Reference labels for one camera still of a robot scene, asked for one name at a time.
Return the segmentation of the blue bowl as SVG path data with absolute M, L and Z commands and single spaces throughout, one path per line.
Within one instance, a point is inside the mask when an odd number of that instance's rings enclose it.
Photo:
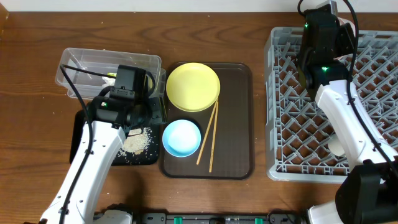
M 197 151 L 201 132 L 192 121 L 178 119 L 166 126 L 162 135 L 164 149 L 174 157 L 188 157 Z

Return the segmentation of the white cup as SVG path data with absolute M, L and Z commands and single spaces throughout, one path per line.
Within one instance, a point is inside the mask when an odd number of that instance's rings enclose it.
M 328 148 L 335 156 L 342 157 L 345 154 L 342 144 L 336 134 L 330 136 L 328 141 Z

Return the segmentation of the yellow plate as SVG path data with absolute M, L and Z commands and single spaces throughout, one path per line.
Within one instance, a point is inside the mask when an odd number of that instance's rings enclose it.
M 166 82 L 170 102 L 186 112 L 209 108 L 218 99 L 220 91 L 218 75 L 203 63 L 190 62 L 177 66 Z

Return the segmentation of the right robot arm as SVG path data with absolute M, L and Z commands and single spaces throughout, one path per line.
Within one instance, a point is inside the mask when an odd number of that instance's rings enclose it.
M 340 62 L 358 50 L 357 21 L 341 23 L 336 4 L 302 11 L 305 19 L 297 70 L 300 84 L 325 113 L 349 174 L 331 202 L 311 207 L 309 223 L 389 223 L 397 220 L 397 151 L 364 109 L 352 81 L 352 65 Z

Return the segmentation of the white tissue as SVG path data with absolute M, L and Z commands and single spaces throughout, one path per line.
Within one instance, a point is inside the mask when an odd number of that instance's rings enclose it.
M 106 77 L 103 77 L 103 80 L 104 80 L 104 82 L 105 82 L 105 84 L 103 84 L 103 87 L 107 87 L 107 86 L 113 86 L 116 79 L 115 79 L 115 78 L 106 78 Z

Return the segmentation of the green orange snack wrapper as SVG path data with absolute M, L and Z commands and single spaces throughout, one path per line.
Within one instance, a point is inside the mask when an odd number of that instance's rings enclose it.
M 117 73 L 108 73 L 107 75 L 116 78 Z

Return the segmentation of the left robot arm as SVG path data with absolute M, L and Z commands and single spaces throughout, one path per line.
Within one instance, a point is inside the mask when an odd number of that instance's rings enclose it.
M 86 104 L 79 92 L 85 123 L 68 173 L 40 223 L 132 223 L 133 214 L 110 209 L 99 218 L 95 209 L 116 154 L 132 129 L 164 124 L 164 102 L 153 97 L 151 72 L 120 65 L 115 83 Z

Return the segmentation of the pile of white rice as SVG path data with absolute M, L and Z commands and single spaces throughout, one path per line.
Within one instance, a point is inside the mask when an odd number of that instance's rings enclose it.
M 123 147 L 117 153 L 118 157 L 127 157 L 138 155 L 147 150 L 152 141 L 151 128 L 133 129 L 125 140 Z

